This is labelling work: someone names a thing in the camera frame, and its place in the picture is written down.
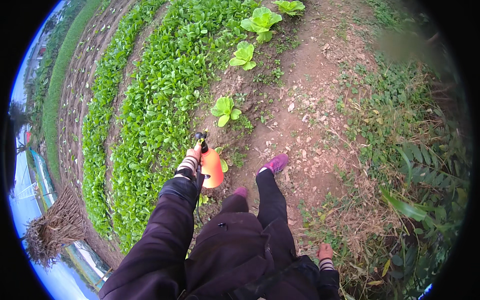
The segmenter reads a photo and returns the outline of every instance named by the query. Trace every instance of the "hand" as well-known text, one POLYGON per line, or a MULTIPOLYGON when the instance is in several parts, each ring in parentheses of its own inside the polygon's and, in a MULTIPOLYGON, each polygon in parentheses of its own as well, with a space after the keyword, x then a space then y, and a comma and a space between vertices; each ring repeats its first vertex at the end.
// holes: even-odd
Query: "hand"
POLYGON ((198 162, 202 160, 202 144, 198 142, 193 149, 187 150, 187 156, 193 156, 198 162))
POLYGON ((319 260, 322 260, 324 258, 332 259, 332 257, 333 257, 332 246, 330 246, 330 244, 327 244, 327 243, 321 243, 317 251, 317 258, 319 260))

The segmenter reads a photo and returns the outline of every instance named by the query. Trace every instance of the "orange spray bottle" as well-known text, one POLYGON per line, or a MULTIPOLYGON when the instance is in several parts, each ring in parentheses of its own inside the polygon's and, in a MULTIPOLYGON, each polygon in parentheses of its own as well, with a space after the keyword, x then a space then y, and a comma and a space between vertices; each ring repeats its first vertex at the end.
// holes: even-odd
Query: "orange spray bottle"
POLYGON ((197 132, 195 138, 202 143, 202 174, 205 175, 203 187, 211 189, 219 186, 223 181, 222 165, 218 153, 209 148, 205 142, 207 132, 197 132))

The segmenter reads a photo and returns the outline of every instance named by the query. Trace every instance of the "seedling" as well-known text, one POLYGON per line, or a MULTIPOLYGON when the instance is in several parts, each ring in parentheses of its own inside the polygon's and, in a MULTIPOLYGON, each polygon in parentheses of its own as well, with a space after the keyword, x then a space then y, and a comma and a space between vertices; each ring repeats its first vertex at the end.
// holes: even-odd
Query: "seedling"
POLYGON ((218 126, 223 127, 231 118, 236 120, 241 114, 240 109, 233 109, 233 99, 230 97, 220 97, 217 99, 215 106, 211 109, 214 116, 220 117, 218 119, 218 126))
POLYGON ((273 3, 278 5, 278 10, 280 10, 281 13, 286 13, 289 16, 302 15, 302 12, 305 10, 305 5, 300 1, 288 2, 280 0, 273 3))
POLYGON ((247 31, 258 33, 257 41, 262 44, 272 39, 274 32, 270 31, 270 27, 281 20, 282 16, 278 13, 274 13, 266 7, 260 7, 253 11, 252 17, 243 19, 240 26, 247 31))
POLYGON ((239 42, 237 51, 233 53, 235 57, 230 59, 230 66, 242 66, 245 71, 253 69, 257 65, 255 61, 252 61, 254 49, 252 44, 245 41, 239 42))

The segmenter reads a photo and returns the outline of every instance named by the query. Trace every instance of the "striped sleeve cuff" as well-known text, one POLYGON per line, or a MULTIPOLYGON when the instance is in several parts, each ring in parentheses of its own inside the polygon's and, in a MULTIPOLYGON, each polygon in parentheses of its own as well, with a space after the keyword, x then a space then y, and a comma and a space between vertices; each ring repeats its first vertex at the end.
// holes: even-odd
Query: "striped sleeve cuff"
POLYGON ((329 258, 324 258, 319 262, 318 268, 320 269, 320 272, 323 270, 334 270, 333 262, 329 258))
POLYGON ((192 174, 195 174, 198 166, 198 161, 193 156, 187 156, 183 159, 183 161, 179 164, 177 171, 185 168, 189 168, 192 170, 192 174))

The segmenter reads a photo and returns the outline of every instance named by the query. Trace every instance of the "spray nozzle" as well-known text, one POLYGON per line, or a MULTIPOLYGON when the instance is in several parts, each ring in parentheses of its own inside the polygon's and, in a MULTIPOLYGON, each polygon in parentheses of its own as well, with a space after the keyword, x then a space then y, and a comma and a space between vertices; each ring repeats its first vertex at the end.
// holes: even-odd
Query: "spray nozzle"
POLYGON ((206 153, 208 151, 208 145, 205 142, 206 138, 207 138, 207 130, 205 130, 204 132, 197 132, 195 134, 195 139, 202 143, 202 153, 206 153))

